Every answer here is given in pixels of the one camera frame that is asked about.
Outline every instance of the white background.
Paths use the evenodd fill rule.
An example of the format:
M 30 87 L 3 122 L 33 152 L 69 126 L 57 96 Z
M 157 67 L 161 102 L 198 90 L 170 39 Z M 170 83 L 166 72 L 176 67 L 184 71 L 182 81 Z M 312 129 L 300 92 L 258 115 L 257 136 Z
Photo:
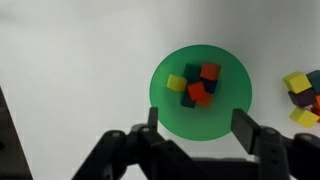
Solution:
M 241 60 L 259 124 L 320 135 L 289 120 L 281 80 L 319 69 L 319 10 L 318 0 L 0 0 L 0 85 L 34 178 L 70 179 L 105 131 L 146 122 L 155 68 L 193 44 Z M 192 156 L 247 157 L 232 134 L 160 133 Z M 142 177 L 130 168 L 124 179 Z

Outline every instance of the green plate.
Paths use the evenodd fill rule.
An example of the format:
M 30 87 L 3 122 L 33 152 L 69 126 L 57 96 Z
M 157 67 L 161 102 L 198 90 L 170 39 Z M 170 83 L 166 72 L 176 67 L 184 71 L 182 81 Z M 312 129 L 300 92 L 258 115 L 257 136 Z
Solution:
M 166 87 L 169 74 L 183 76 L 186 63 L 221 65 L 220 77 L 209 108 L 180 105 L 182 93 Z M 209 45 L 188 46 L 175 51 L 157 67 L 150 84 L 150 101 L 159 107 L 159 121 L 177 136 L 196 141 L 228 134 L 232 110 L 248 111 L 252 99 L 250 78 L 240 61 L 229 52 Z

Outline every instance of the yellow cube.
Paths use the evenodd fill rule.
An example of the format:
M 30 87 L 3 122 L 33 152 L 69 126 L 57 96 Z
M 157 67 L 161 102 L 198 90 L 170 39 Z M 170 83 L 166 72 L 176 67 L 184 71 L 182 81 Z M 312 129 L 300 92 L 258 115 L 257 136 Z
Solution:
M 302 72 L 293 72 L 283 78 L 288 89 L 295 94 L 298 94 L 306 89 L 311 88 L 311 83 L 307 76 Z
M 183 92 L 187 86 L 187 79 L 184 77 L 169 75 L 167 87 L 173 91 Z
M 291 113 L 290 118 L 306 128 L 311 128 L 320 119 L 318 115 L 298 107 Z

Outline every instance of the pile of blocks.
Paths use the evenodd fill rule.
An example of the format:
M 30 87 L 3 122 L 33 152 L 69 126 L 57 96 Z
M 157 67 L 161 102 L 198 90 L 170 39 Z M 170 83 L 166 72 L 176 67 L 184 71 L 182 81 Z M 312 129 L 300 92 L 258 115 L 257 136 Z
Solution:
M 297 71 L 283 80 L 291 101 L 297 106 L 290 118 L 306 128 L 320 123 L 320 71 L 307 75 Z
M 181 106 L 194 108 L 195 105 L 209 107 L 216 90 L 221 66 L 204 63 L 202 67 L 186 64 L 183 77 L 169 75 L 167 87 L 182 92 Z

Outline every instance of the purple cube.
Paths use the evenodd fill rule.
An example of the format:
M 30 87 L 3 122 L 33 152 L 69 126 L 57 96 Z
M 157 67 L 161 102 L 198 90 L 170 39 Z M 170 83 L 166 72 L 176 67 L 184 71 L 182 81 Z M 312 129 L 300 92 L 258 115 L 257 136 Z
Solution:
M 293 104 L 300 108 L 304 108 L 316 102 L 316 94 L 312 89 L 307 89 L 298 94 L 289 91 L 288 94 Z

